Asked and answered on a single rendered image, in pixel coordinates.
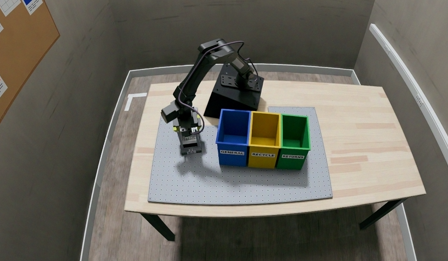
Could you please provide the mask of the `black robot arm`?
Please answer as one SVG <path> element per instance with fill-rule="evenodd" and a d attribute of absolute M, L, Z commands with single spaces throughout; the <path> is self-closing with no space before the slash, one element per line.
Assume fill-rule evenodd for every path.
<path fill-rule="evenodd" d="M 192 106 L 192 101 L 196 97 L 196 91 L 199 84 L 215 64 L 230 64 L 238 72 L 237 76 L 221 75 L 221 86 L 255 92 L 260 91 L 259 82 L 251 80 L 254 78 L 254 69 L 246 61 L 244 61 L 238 55 L 238 52 L 230 45 L 212 50 L 214 53 L 209 53 L 204 56 L 204 54 L 206 54 L 209 50 L 222 46 L 223 44 L 227 44 L 227 42 L 223 38 L 219 38 L 202 43 L 199 46 L 198 50 L 200 53 L 194 66 L 173 92 L 175 100 L 170 102 L 170 105 L 161 110 L 161 116 L 165 123 L 169 123 L 176 118 L 178 119 L 182 136 L 190 136 L 189 133 L 191 132 L 191 124 L 194 124 L 194 117 L 191 109 L 179 102 L 180 91 L 184 86 L 180 100 L 184 104 Z M 187 117 L 181 117 L 179 114 L 182 116 L 187 114 L 189 115 Z"/>

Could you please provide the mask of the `blue general waste bin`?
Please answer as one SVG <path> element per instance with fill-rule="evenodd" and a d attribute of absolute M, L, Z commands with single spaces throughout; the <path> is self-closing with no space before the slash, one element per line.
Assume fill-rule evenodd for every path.
<path fill-rule="evenodd" d="M 221 111 L 216 144 L 219 164 L 246 167 L 252 111 Z"/>

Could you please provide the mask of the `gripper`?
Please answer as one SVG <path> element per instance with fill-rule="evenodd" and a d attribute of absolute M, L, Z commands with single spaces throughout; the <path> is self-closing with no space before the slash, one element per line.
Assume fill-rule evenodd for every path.
<path fill-rule="evenodd" d="M 200 118 L 199 115 L 196 114 L 196 112 L 193 112 L 192 114 L 193 114 L 193 116 L 194 116 L 194 124 L 191 124 L 191 127 L 192 127 L 192 128 L 193 128 L 193 127 L 197 127 L 197 131 L 199 132 L 199 129 L 202 127 L 202 124 L 201 124 L 201 118 Z M 181 117 L 187 117 L 188 115 L 189 115 L 189 114 L 187 114 L 187 115 L 185 115 L 185 116 L 182 116 L 182 115 L 179 114 L 179 116 L 181 116 Z M 199 124 L 198 124 L 198 123 L 199 123 Z M 173 120 L 173 131 L 174 131 L 174 132 L 179 132 L 179 131 L 180 131 L 180 128 L 179 128 L 179 122 L 178 122 L 178 119 L 177 119 L 177 118 Z"/>

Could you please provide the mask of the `green bin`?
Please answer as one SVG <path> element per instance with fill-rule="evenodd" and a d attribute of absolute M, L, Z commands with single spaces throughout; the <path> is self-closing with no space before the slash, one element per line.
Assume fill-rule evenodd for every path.
<path fill-rule="evenodd" d="M 308 116 L 281 115 L 281 149 L 277 169 L 301 170 L 311 150 Z"/>

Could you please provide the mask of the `yellow recycle bin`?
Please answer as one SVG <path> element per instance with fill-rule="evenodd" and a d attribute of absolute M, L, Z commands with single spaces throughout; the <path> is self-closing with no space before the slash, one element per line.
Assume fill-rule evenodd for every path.
<path fill-rule="evenodd" d="M 249 131 L 248 167 L 274 169 L 280 148 L 281 114 L 253 112 Z"/>

